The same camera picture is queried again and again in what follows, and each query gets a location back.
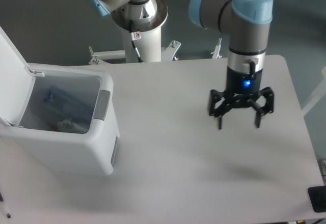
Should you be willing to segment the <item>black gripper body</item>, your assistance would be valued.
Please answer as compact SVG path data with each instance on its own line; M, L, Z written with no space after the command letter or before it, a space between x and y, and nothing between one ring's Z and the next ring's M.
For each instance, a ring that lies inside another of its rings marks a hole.
M251 76L249 73L241 73L227 67L226 89L224 91L223 105L240 100L240 105L247 103L249 99L257 101L262 78L262 70Z

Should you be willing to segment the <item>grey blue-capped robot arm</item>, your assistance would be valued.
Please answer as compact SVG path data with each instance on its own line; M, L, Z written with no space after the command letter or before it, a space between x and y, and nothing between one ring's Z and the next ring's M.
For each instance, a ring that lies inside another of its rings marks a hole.
M120 27L125 58L130 63L160 62L161 27L168 16L164 0L88 0L100 15L111 15ZM253 108L255 125L274 111L274 93L261 88L274 0L191 0L190 20L228 35L226 88L211 90L208 113L221 120L234 108Z

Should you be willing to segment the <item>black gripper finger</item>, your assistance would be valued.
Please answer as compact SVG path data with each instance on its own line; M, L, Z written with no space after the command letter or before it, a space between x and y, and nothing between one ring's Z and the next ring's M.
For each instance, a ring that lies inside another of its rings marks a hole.
M260 106L257 100L263 96L265 98L265 105ZM271 87L266 87L257 93L254 93L250 99L248 99L248 104L256 111L255 115L255 126L260 127L261 119L266 114L271 114L274 112L274 92Z
M208 101L208 114L218 119L218 130L222 129L222 117L233 108L235 97L226 90L219 92L210 90Z

